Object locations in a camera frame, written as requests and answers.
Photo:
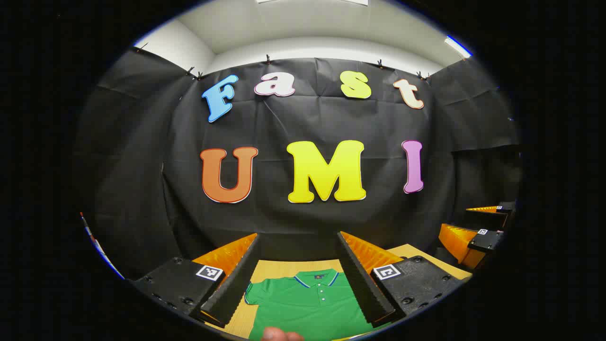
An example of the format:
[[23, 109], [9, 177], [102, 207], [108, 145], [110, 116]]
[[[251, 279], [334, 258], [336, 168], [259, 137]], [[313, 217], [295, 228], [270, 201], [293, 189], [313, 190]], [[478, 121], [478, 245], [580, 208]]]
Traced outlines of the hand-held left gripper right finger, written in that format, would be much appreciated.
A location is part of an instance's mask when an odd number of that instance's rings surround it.
[[399, 257], [345, 232], [337, 240], [340, 265], [372, 326], [416, 316], [466, 283], [422, 255]]

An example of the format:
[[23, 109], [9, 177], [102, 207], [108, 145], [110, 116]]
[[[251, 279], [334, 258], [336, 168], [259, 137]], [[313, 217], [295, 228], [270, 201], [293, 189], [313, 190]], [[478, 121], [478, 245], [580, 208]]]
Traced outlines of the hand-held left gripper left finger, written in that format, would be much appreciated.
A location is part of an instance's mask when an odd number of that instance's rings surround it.
[[259, 251], [253, 233], [195, 260], [173, 257], [130, 283], [179, 315], [223, 328], [249, 287]]

